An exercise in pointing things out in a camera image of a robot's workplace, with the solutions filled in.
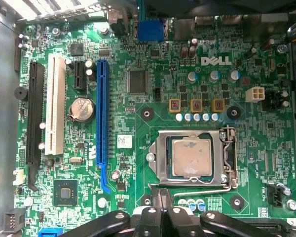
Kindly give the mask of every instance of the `black pcie slot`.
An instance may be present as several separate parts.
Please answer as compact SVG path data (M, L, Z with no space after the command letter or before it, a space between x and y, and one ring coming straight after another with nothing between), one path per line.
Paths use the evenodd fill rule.
M84 62L74 62L74 89L85 91L87 87L86 75L84 73Z
M38 144L41 142L41 130L39 124L42 122L44 71L45 67L42 64L37 62L30 63L25 163L29 166L28 185L33 191L38 191L34 183L36 181L36 173L39 168L41 157L41 151L38 149Z

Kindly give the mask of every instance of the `chipset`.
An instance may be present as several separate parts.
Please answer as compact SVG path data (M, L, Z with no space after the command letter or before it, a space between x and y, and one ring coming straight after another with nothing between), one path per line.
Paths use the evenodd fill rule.
M147 71L144 69L131 69L127 74L127 92L144 94L147 92Z

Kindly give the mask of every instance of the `dell logo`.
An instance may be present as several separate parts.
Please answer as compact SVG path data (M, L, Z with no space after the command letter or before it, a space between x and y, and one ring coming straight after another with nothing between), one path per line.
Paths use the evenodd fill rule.
M220 65L220 66L225 66L225 65L231 65L231 62L229 61L229 57L226 56L225 57L225 61L223 62L222 61L222 57L211 57L211 58L208 58L208 57L201 57L201 65L202 66L208 66L208 65Z

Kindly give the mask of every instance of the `blue pcie x16 slot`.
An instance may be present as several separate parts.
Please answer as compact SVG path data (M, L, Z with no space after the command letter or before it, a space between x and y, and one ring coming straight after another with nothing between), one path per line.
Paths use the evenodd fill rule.
M110 193L107 187L108 163L108 119L109 119L109 63L98 60L97 99L96 99L96 165L101 169L101 187Z

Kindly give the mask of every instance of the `chip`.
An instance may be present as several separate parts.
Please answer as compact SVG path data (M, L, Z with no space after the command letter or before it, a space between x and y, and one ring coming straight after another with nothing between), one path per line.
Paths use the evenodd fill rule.
M99 56L100 57L109 57L110 56L110 49L109 48L99 49Z
M223 112L224 110L225 110L225 100L224 99L212 100L212 112Z
M181 100L187 100L187 94L186 93L181 94Z
M150 55L151 57L159 57L160 52L157 49L153 49L152 51L150 51Z
M185 85L180 86L180 92L186 92L186 86Z
M84 48L82 43L73 43L70 47L71 56L83 56Z
M209 106L209 101L208 100L203 100L203 107Z
M181 101L181 106L182 107L187 107L187 101L186 100Z
M223 98L229 98L229 92L223 91L222 96L223 96Z
M228 84L222 84L222 90L228 90Z
M33 48L37 48L38 47L38 40L37 39L32 40L32 47Z
M78 203L77 180L54 180L54 206L76 206Z
M202 92L207 91L207 86L206 85L201 85L201 91Z
M123 182L118 182L117 183L117 190L118 191L125 191L126 190L126 185Z
M208 100L208 98L209 98L208 93L202 93L202 99L203 100Z
M256 65L256 66L262 66L262 59L257 58L257 59L255 60L255 65Z
M130 70L127 77L127 92L143 94L147 91L147 72L145 70Z
M192 111L192 113L203 112L202 99L192 99L191 100L191 111Z

